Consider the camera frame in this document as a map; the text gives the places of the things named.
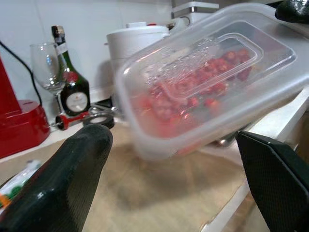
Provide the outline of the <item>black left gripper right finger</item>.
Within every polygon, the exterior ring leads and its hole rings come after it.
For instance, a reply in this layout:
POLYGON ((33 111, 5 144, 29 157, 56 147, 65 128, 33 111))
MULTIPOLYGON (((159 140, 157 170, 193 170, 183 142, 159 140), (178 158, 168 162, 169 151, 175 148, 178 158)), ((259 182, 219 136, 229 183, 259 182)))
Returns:
POLYGON ((287 144, 259 134, 236 135, 253 199, 272 232, 309 230, 309 166, 287 144))

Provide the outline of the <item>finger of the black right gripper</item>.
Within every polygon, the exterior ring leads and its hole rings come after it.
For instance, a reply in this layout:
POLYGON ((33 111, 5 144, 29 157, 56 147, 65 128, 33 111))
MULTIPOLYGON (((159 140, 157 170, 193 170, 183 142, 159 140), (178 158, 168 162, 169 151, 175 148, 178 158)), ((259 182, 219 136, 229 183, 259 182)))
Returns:
POLYGON ((290 23, 309 23, 309 1, 308 0, 284 0, 276 11, 278 20, 290 23))

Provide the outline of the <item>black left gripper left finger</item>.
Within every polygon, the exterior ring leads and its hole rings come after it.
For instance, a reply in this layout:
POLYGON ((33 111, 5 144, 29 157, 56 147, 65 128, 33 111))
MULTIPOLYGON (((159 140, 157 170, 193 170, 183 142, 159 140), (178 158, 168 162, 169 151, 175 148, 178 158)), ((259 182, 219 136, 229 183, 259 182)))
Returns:
POLYGON ((69 137, 22 187, 0 216, 2 232, 80 232, 113 137, 100 124, 69 137))

